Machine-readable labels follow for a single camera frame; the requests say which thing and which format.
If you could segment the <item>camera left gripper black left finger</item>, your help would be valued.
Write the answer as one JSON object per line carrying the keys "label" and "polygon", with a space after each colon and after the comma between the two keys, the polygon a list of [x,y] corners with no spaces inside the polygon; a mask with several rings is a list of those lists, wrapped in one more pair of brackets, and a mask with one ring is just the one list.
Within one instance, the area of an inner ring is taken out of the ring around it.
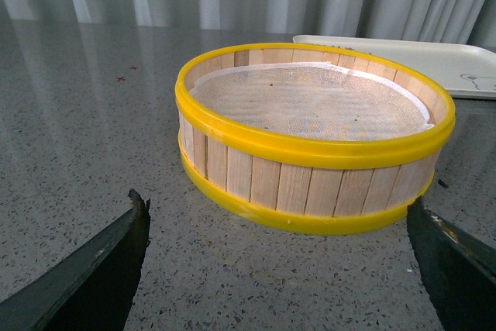
{"label": "camera left gripper black left finger", "polygon": [[3,330],[124,329],[150,231],[150,201],[128,196],[126,213],[1,303]]}

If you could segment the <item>camera left gripper black right finger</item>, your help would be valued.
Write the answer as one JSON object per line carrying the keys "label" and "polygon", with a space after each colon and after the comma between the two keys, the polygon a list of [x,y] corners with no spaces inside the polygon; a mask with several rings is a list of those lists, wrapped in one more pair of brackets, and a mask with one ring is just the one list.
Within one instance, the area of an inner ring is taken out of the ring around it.
{"label": "camera left gripper black right finger", "polygon": [[495,249],[418,198],[407,230],[422,283],[445,330],[495,329]]}

